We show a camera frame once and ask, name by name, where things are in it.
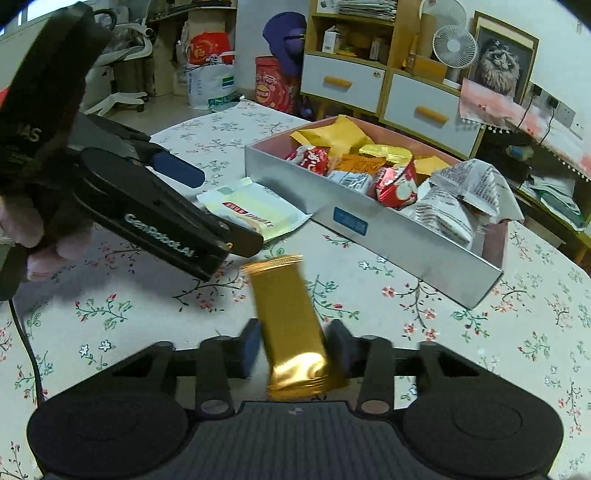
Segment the wooden drawer handle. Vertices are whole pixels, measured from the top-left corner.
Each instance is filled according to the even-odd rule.
[[[349,88],[353,85],[353,82],[348,80],[343,80],[338,77],[324,77],[324,81],[326,83],[330,83],[331,85],[336,85],[337,87]]]
[[[430,108],[423,105],[417,107],[417,113],[420,113],[421,115],[424,115],[427,118],[435,120],[436,122],[439,122],[441,124],[445,124],[449,120],[448,116],[445,116],[442,113],[438,113],[435,110],[431,110]]]

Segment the human hand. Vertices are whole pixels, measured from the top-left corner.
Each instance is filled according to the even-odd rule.
[[[30,198],[0,197],[0,228],[13,242],[36,247],[44,235],[43,220]],[[27,279],[46,280],[68,261],[84,256],[92,243],[92,226],[81,225],[55,244],[31,254],[27,260]]]

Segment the cat portrait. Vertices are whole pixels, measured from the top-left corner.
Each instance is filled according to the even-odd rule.
[[[482,46],[474,81],[513,99],[521,73],[517,54],[500,40],[489,38]]]

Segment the black plug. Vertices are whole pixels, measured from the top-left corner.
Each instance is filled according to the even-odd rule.
[[[540,85],[533,84],[531,86],[531,96],[539,97],[540,95],[542,95],[542,87]]]
[[[557,109],[559,103],[560,102],[556,98],[554,98],[553,96],[551,96],[551,95],[548,96],[548,106],[549,107]]]

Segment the picture frame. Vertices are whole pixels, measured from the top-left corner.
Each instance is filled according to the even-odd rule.
[[[522,104],[534,68],[539,39],[482,12],[474,13],[472,34],[478,58],[468,79]]]

